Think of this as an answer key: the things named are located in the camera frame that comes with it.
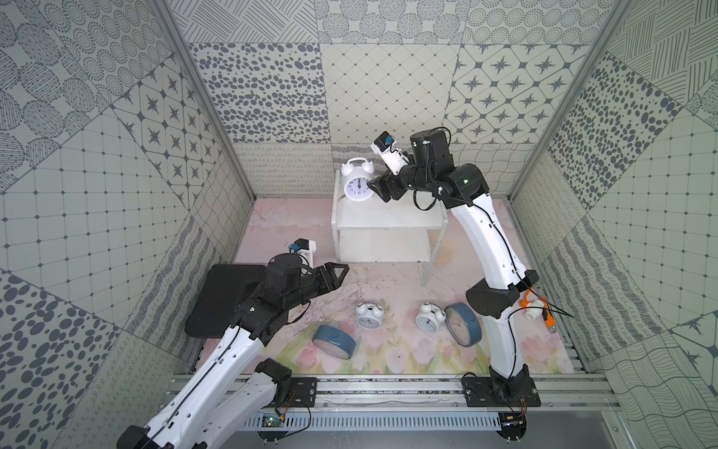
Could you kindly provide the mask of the white twin-bell alarm clock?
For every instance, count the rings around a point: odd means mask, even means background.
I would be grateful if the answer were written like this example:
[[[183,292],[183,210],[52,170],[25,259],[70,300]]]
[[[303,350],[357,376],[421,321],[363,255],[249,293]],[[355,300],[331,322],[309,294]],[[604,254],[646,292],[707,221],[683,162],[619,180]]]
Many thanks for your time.
[[[383,307],[376,303],[363,302],[355,307],[355,322],[361,329],[378,329],[383,323]]]
[[[441,307],[434,303],[424,302],[415,317],[415,324],[422,332],[433,334],[441,329],[446,320],[446,314]]]
[[[340,168],[344,196],[357,202],[372,198],[374,192],[368,183],[375,178],[374,172],[374,164],[364,157],[347,160]]]

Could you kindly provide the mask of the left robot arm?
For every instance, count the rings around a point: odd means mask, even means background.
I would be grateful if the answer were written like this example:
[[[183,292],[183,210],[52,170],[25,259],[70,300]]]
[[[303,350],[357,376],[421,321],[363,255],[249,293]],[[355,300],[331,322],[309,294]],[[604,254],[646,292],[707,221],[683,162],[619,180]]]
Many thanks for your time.
[[[289,325],[289,313],[342,286],[349,266],[327,262],[310,266],[299,253],[274,256],[258,281],[248,282],[234,298],[224,336],[209,360],[181,392],[145,427],[128,427],[120,448],[218,448],[254,413],[289,396],[292,372],[268,358],[234,394],[228,388]]]

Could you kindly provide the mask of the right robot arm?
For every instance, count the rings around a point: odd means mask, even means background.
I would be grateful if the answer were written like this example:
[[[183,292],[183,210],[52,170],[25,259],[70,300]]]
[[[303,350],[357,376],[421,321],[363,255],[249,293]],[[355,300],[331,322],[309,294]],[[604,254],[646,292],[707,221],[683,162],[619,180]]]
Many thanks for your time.
[[[473,164],[454,164],[448,135],[445,127],[417,132],[409,138],[411,151],[406,153],[382,132],[371,149],[387,169],[368,186],[383,202],[399,200],[408,191],[428,192],[465,230],[484,270],[484,278],[467,290],[467,302],[484,323],[494,392],[510,401],[530,380],[515,335],[517,303],[539,276],[512,249],[481,170]]]

